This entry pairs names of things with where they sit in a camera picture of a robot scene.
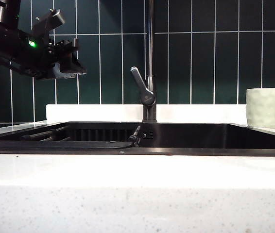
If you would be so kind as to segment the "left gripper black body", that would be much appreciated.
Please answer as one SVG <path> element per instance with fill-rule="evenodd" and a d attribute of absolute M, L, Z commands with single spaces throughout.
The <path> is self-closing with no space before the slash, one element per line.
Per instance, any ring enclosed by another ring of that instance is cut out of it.
<path fill-rule="evenodd" d="M 61 40 L 55 43 L 53 39 L 48 39 L 47 63 L 49 65 L 58 62 L 63 65 L 80 65 L 75 52 L 79 49 L 78 39 Z"/>

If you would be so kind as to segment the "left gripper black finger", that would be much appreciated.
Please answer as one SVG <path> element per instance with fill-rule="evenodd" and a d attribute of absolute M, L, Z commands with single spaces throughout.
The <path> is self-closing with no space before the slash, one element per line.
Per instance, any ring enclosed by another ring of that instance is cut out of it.
<path fill-rule="evenodd" d="M 60 59 L 60 71 L 71 74 L 87 74 L 87 70 L 79 63 L 74 54 L 69 54 Z"/>
<path fill-rule="evenodd" d="M 48 70 L 45 74 L 41 76 L 41 79 L 70 79 L 76 77 L 77 74 L 61 72 L 60 64 L 55 63 L 52 69 Z"/>

